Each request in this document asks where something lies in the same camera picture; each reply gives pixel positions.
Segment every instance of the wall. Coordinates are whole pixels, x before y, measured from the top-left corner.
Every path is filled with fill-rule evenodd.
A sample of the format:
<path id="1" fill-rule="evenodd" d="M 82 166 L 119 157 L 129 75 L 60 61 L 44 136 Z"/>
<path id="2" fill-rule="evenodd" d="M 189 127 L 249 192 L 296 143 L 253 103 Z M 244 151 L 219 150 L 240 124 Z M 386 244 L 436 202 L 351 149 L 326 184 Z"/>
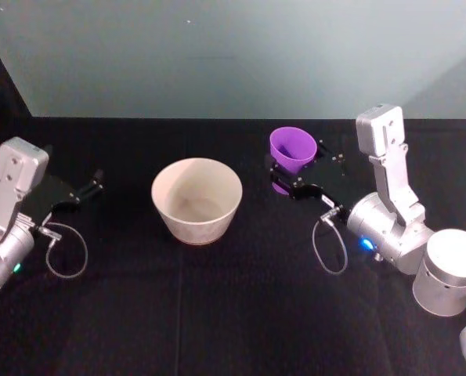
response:
<path id="1" fill-rule="evenodd" d="M 466 118 L 466 0 L 0 0 L 35 116 Z"/>

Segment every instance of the white bowl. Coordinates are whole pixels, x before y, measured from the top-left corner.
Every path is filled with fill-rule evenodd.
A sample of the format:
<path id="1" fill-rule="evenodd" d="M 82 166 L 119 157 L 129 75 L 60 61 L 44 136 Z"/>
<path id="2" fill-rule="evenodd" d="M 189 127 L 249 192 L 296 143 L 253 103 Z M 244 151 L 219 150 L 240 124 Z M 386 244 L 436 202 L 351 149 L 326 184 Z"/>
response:
<path id="1" fill-rule="evenodd" d="M 164 168 L 154 179 L 154 206 L 174 237 L 210 244 L 227 230 L 243 195 L 238 175 L 207 158 L 189 158 Z"/>

